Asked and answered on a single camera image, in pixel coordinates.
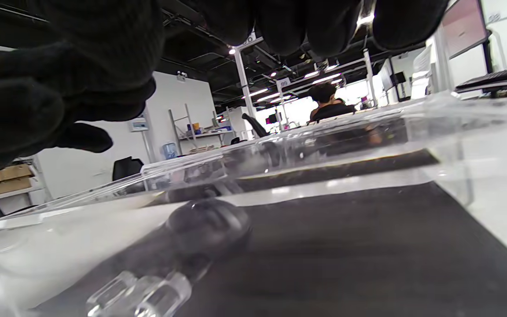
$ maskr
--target monitor screen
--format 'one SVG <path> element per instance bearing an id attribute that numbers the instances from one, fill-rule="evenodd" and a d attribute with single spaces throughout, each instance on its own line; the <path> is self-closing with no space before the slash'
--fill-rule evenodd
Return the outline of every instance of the monitor screen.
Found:
<path id="1" fill-rule="evenodd" d="M 489 36 L 479 0 L 458 0 L 443 18 L 449 58 L 481 44 Z"/>
<path id="2" fill-rule="evenodd" d="M 270 114 L 269 117 L 265 120 L 267 124 L 275 124 L 277 123 L 277 115 L 276 114 Z"/>

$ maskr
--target black hair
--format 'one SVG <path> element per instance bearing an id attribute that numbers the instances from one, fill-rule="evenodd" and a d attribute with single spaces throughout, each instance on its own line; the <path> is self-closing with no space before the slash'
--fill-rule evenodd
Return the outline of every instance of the black hair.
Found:
<path id="1" fill-rule="evenodd" d="M 330 102 L 330 98 L 334 94 L 336 94 L 336 86 L 329 83 L 318 84 L 308 90 L 308 96 L 319 103 Z"/>

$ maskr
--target keyboard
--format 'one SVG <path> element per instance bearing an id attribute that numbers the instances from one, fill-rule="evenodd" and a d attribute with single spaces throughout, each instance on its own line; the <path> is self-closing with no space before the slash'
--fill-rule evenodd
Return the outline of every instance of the keyboard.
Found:
<path id="1" fill-rule="evenodd" d="M 493 82 L 501 82 L 507 80 L 507 70 L 503 70 L 502 72 L 487 74 L 486 76 L 478 77 L 466 81 L 459 86 L 456 87 L 457 90 L 474 88 L 476 86 L 488 85 Z"/>

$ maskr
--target blue container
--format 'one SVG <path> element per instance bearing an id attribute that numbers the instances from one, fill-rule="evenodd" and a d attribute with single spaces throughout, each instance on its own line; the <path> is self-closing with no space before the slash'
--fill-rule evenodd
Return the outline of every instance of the blue container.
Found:
<path id="1" fill-rule="evenodd" d="M 162 149 L 166 160 L 175 159 L 179 155 L 177 154 L 177 145 L 173 142 L 164 144 Z"/>

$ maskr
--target clear acrylic box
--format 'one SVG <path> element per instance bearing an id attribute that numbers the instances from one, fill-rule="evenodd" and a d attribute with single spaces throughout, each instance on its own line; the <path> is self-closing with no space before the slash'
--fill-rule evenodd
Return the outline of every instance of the clear acrylic box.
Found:
<path id="1" fill-rule="evenodd" d="M 0 219 L 18 317 L 507 316 L 507 100 L 431 96 Z"/>

